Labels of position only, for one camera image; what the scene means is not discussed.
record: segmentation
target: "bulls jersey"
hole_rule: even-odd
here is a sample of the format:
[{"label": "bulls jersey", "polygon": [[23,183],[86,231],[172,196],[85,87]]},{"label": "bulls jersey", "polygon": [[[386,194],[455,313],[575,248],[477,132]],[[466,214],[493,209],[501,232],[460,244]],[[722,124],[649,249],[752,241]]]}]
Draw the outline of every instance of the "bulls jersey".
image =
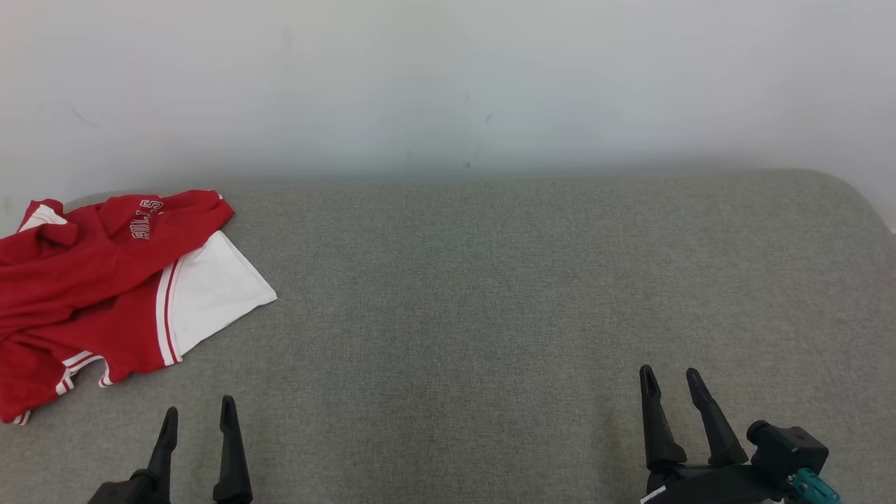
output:
[{"label": "bulls jersey", "polygon": [[232,215],[214,191],[32,203],[0,239],[0,421],[24,424],[93,361],[101,387],[178,363],[275,300],[219,230]]}]

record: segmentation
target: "white background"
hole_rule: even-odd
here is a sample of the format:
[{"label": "white background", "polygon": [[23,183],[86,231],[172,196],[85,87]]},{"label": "white background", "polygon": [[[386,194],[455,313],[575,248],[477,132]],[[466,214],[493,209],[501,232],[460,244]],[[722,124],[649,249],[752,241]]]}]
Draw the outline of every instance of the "white background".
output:
[{"label": "white background", "polygon": [[0,0],[0,234],[234,179],[799,167],[896,226],[892,0]]}]

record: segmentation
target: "white trim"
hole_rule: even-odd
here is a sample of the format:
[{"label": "white trim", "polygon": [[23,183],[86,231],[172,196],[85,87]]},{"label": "white trim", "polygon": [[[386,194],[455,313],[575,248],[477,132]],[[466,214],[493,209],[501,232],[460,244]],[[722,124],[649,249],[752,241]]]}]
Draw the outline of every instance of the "white trim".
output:
[{"label": "white trim", "polygon": [[16,425],[24,425],[24,424],[28,423],[28,419],[30,417],[31,417],[31,411],[28,410],[27,412],[25,412],[25,414],[21,414],[21,415],[15,417],[15,420],[13,420],[13,423]]},{"label": "white trim", "polygon": [[114,383],[109,379],[109,362],[106,361],[106,372],[103,373],[103,378],[99,379],[99,387],[106,388],[110,385],[114,385]]},{"label": "white trim", "polygon": [[644,503],[647,502],[648,500],[653,499],[654,497],[660,495],[660,494],[661,494],[662,492],[664,492],[664,491],[666,491],[666,485],[663,485],[663,486],[659,487],[657,490],[652,491],[651,493],[648,493],[647,495],[645,495],[644,497],[642,497],[642,498],[641,498],[641,504],[644,504]]},{"label": "white trim", "polygon": [[62,377],[59,379],[59,383],[56,384],[56,394],[57,395],[62,395],[74,388],[72,379],[69,378],[71,376],[72,376],[72,372],[68,368],[66,368],[65,371],[62,372]]},{"label": "white trim", "polygon": [[91,362],[99,361],[100,359],[103,359],[102,355],[94,355],[93,357],[84,359],[81,363],[72,366],[71,368],[69,368],[69,370],[72,372],[72,376],[74,376],[78,373],[78,371],[83,369],[84,366],[90,364]]},{"label": "white trim", "polygon": [[63,363],[63,365],[65,365],[67,368],[70,368],[70,367],[72,366],[72,364],[76,364],[76,363],[78,363],[78,361],[80,361],[80,360],[83,359],[84,357],[90,357],[91,355],[93,355],[92,352],[87,352],[87,351],[85,350],[84,352],[81,352],[81,353],[75,355],[75,356],[72,357],[71,359],[66,359],[66,360],[62,361],[62,363]]},{"label": "white trim", "polygon": [[159,338],[159,350],[162,353],[162,361],[165,362],[166,366],[175,363],[174,357],[171,355],[171,349],[168,347],[168,331],[165,329],[165,301],[173,268],[174,265],[171,265],[162,271],[159,289],[156,291],[156,334]]},{"label": "white trim", "polygon": [[177,346],[177,333],[175,332],[174,317],[171,315],[175,309],[174,290],[177,287],[177,277],[180,276],[180,272],[182,271],[184,271],[184,262],[178,259],[174,263],[174,273],[171,276],[171,287],[170,289],[168,289],[168,299],[166,305],[168,309],[165,310],[165,316],[168,318],[168,335],[170,336],[171,340],[171,350],[174,351],[174,355],[172,355],[172,357],[174,357],[175,364],[184,361],[183,359],[181,359],[181,355],[183,355],[183,353],[180,352],[180,347]]},{"label": "white trim", "polygon": [[52,208],[42,204],[29,215],[28,220],[19,228],[19,232],[36,228],[40,224],[67,224],[68,221],[54,212]]}]

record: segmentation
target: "gray couch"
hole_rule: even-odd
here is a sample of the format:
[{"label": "gray couch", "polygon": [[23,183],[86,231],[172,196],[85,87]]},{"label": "gray couch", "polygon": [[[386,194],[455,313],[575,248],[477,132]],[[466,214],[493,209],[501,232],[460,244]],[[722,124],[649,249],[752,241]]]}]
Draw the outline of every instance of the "gray couch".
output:
[{"label": "gray couch", "polygon": [[[180,410],[172,501],[211,501],[222,395],[255,502],[637,502],[638,368],[709,454],[699,369],[748,453],[763,418],[831,449],[846,502],[892,497],[896,248],[810,171],[222,187],[280,299],[186,355],[0,429],[0,500],[85,502]],[[74,203],[104,199],[96,196]]]}]

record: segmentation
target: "red stripe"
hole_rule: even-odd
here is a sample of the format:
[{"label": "red stripe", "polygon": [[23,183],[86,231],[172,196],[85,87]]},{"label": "red stripe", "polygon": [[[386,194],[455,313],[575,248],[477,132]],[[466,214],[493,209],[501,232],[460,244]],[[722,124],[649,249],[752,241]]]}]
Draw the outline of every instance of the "red stripe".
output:
[{"label": "red stripe", "polygon": [[168,288],[165,290],[165,333],[168,337],[168,348],[171,350],[171,359],[174,362],[180,362],[180,359],[177,357],[177,353],[174,351],[174,344],[171,342],[171,327],[168,325],[168,305],[171,301],[171,285],[174,284],[174,273],[177,271],[177,263],[180,262],[180,259],[174,262],[171,266],[171,276],[168,278]]},{"label": "red stripe", "polygon": [[87,359],[92,359],[93,357],[94,357],[94,355],[93,355],[93,354],[90,354],[90,355],[88,355],[87,357],[84,357],[84,358],[81,359],[80,361],[77,361],[77,362],[75,362],[74,364],[72,364],[71,366],[69,366],[68,369],[74,368],[74,367],[76,367],[78,364],[81,364],[82,362],[86,361]]},{"label": "red stripe", "polygon": [[22,230],[22,227],[25,225],[25,222],[31,218],[31,216],[40,208],[40,203],[36,201],[32,201],[28,204],[28,210],[25,211],[25,218],[22,219],[22,223],[19,224],[19,231]]}]

